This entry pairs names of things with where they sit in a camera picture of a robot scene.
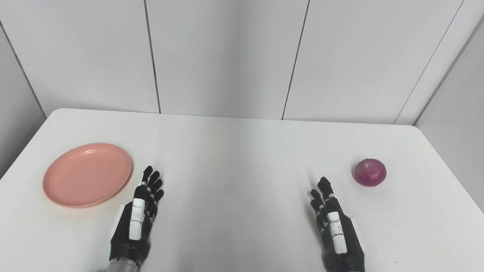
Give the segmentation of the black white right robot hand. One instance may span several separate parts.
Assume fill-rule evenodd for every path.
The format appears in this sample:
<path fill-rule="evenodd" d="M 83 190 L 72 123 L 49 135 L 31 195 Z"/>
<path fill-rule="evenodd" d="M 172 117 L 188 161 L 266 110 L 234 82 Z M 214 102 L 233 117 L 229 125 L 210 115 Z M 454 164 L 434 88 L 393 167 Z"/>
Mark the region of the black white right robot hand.
<path fill-rule="evenodd" d="M 310 191 L 310 205 L 316 214 L 324 248 L 325 269 L 329 272 L 365 272 L 365 254 L 352 219 L 343 212 L 326 177 L 321 177 L 317 187 Z"/>

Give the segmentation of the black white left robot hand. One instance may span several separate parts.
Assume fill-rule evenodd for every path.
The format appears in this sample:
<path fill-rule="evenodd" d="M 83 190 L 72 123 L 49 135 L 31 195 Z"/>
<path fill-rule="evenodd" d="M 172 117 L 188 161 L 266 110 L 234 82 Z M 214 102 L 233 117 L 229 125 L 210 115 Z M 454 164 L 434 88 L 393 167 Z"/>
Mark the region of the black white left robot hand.
<path fill-rule="evenodd" d="M 164 196 L 162 186 L 161 174 L 147 166 L 111 237 L 108 272 L 140 271 L 150 253 L 150 234 Z"/>

